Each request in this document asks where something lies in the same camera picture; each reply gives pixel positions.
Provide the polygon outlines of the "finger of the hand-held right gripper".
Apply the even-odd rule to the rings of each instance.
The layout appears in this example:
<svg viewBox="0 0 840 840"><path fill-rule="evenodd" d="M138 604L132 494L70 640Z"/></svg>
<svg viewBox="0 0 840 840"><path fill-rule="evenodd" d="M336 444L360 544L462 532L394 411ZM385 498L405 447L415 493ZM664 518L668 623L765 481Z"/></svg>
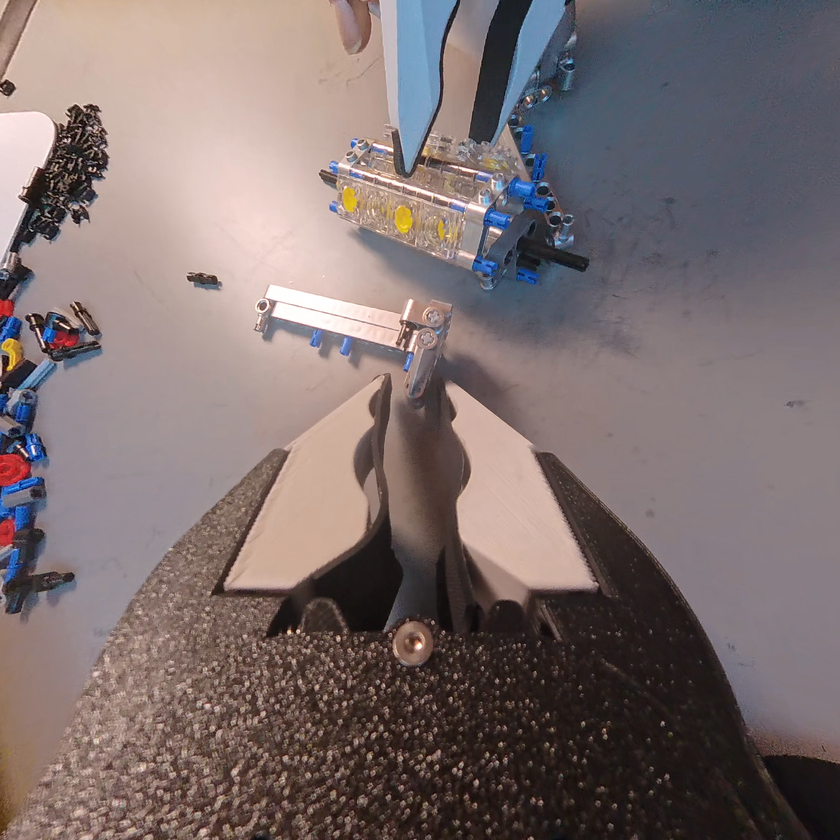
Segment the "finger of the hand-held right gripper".
<svg viewBox="0 0 840 840"><path fill-rule="evenodd" d="M459 1L381 1L388 112L397 174L409 176L438 115L443 61Z"/></svg>
<svg viewBox="0 0 840 840"><path fill-rule="evenodd" d="M481 54L469 126L473 141L498 141L552 36L566 19L566 6L561 1L499 1Z"/></svg>

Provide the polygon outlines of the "grey desk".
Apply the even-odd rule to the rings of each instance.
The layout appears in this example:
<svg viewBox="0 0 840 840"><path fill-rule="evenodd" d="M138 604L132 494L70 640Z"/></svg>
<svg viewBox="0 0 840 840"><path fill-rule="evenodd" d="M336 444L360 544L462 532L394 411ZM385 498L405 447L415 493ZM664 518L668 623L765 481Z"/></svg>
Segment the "grey desk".
<svg viewBox="0 0 840 840"><path fill-rule="evenodd" d="M838 760L838 2L580 2L572 92L533 112L583 275L494 291L343 224L319 170L387 120L381 45L328 2L38 2L2 110L94 103L91 221L24 252L21 312L103 351L39 403L39 567L2 615L2 808L53 759L161 556L266 453L399 359L279 329L269 284L454 304L459 383L592 488L686 595L764 753ZM196 287L189 271L216 275Z"/></svg>

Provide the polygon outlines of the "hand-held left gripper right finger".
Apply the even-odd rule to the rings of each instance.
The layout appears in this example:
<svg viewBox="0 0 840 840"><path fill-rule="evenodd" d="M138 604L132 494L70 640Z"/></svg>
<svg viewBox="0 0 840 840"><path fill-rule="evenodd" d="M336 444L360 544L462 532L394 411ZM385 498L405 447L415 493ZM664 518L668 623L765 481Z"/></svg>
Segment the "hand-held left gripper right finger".
<svg viewBox="0 0 840 840"><path fill-rule="evenodd" d="M455 631L517 631L535 600L600 586L547 457L459 385L442 398L459 467L437 567L441 623Z"/></svg>

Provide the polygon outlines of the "long grey beam panel assembly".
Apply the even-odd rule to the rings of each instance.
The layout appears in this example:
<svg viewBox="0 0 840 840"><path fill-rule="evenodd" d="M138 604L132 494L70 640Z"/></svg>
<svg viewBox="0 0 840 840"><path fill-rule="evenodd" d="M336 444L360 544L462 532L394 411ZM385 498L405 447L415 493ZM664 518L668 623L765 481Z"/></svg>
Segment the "long grey beam panel assembly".
<svg viewBox="0 0 840 840"><path fill-rule="evenodd" d="M577 39L575 2L557 2L563 15L511 113L513 137L530 113L560 91L571 88ZM444 92L433 132L454 141L467 140L474 109L487 30L498 2L460 2L444 51Z"/></svg>

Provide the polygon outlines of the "pile of colourful toy pieces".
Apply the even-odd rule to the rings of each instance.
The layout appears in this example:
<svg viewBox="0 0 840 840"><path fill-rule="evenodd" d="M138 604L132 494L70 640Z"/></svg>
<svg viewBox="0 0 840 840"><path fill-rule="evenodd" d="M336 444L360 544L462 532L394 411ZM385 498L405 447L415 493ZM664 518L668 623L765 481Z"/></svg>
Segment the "pile of colourful toy pieces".
<svg viewBox="0 0 840 840"><path fill-rule="evenodd" d="M40 391L59 364L101 351L102 332L89 310L70 303L62 311L15 310L18 287L29 271L18 253L2 263L1 382L1 572L2 604L20 613L33 595L73 582L71 572L37 572L45 533L37 524L46 504L46 479L39 473L49 456L35 430Z"/></svg>

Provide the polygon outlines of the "pile of black toy pieces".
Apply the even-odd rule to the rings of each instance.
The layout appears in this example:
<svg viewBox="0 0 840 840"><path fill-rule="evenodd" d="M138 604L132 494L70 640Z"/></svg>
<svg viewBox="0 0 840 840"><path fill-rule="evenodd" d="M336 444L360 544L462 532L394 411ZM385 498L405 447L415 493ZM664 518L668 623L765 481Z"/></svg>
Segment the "pile of black toy pieces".
<svg viewBox="0 0 840 840"><path fill-rule="evenodd" d="M73 104L66 115L47 163L35 169L20 195L28 207L18 233L22 243L38 236L54 239L67 218L76 225L88 221L98 197L93 183L109 167L108 133L99 106Z"/></svg>

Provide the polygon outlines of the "white base with battery box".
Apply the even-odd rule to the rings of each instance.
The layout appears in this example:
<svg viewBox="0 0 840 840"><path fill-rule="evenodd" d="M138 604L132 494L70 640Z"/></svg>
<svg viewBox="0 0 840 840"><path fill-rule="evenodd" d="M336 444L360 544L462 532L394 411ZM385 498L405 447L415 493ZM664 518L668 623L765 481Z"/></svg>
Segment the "white base with battery box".
<svg viewBox="0 0 840 840"><path fill-rule="evenodd" d="M1 114L1 259L12 248L28 205L20 197L35 169L44 168L56 124L42 112Z"/></svg>

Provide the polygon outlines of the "person's right hand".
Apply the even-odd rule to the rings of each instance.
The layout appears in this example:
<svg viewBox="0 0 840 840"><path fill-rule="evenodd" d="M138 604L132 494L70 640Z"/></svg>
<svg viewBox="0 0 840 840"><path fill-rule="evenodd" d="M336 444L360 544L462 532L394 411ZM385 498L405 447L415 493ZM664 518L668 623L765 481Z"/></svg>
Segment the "person's right hand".
<svg viewBox="0 0 840 840"><path fill-rule="evenodd" d="M370 42L371 9L366 1L329 1L339 28L344 50L351 56L360 53Z"/></svg>

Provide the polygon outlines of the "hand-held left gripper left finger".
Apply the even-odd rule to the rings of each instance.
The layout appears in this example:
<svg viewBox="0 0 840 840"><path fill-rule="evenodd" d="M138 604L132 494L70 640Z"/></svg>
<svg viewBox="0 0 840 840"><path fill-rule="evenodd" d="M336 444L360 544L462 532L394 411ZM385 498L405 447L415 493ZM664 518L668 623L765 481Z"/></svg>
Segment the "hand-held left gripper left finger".
<svg viewBox="0 0 840 840"><path fill-rule="evenodd" d="M224 578L226 594L395 599L403 570L390 549L382 469L388 374L295 438ZM385 547L370 538L376 529Z"/></svg>

